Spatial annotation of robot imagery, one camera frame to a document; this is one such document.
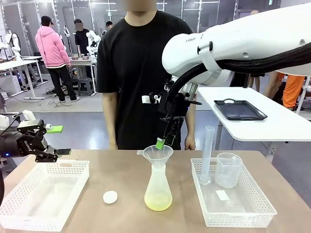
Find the white label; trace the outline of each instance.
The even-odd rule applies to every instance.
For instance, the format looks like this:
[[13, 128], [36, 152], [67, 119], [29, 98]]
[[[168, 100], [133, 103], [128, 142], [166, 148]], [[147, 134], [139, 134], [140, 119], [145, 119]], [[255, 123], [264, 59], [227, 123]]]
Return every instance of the white label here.
[[230, 200], [230, 198], [228, 197], [227, 193], [225, 193], [224, 190], [217, 190], [216, 193], [220, 200]]

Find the man's hand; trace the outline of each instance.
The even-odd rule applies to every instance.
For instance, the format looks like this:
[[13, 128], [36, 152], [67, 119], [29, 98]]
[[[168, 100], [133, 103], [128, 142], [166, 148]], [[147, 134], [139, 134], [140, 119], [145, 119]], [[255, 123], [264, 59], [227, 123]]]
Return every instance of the man's hand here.
[[109, 142], [109, 150], [117, 150], [118, 145], [116, 142]]
[[195, 150], [194, 135], [187, 135], [185, 140], [185, 150]]

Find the black pants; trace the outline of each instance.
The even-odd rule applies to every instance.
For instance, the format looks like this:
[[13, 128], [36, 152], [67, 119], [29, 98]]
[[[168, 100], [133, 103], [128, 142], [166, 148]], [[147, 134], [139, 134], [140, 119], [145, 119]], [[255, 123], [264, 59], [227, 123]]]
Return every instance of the black pants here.
[[51, 79], [52, 79], [53, 85], [55, 87], [56, 94], [61, 101], [65, 100], [65, 94], [61, 88], [59, 78], [65, 84], [65, 86], [68, 90], [68, 94], [70, 96], [70, 99], [71, 100], [77, 99], [76, 93], [74, 92], [73, 87], [72, 87], [71, 77], [69, 75], [67, 66], [63, 66], [61, 68], [48, 69], [48, 71], [51, 75]]
[[242, 74], [235, 72], [230, 86], [241, 86], [241, 87], [247, 87], [247, 81], [248, 81], [248, 74]]

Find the white lid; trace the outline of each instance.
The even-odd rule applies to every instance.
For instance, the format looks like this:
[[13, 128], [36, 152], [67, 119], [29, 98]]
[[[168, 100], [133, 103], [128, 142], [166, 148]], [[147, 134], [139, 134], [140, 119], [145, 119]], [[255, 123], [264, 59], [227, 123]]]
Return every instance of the white lid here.
[[103, 200], [106, 204], [115, 203], [118, 199], [118, 194], [116, 191], [108, 191], [103, 195]]

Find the white plastic basket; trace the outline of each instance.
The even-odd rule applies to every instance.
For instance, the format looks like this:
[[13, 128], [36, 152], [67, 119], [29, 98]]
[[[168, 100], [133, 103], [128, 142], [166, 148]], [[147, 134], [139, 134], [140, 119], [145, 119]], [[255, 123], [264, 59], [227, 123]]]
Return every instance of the white plastic basket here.
[[6, 229], [60, 232], [88, 180], [89, 161], [37, 164], [6, 196], [0, 224]]
[[244, 165], [238, 184], [234, 188], [222, 188], [214, 180], [216, 158], [211, 158], [209, 167], [211, 184], [199, 184], [201, 164], [202, 159], [191, 159], [192, 176], [207, 227], [268, 227], [277, 212]]

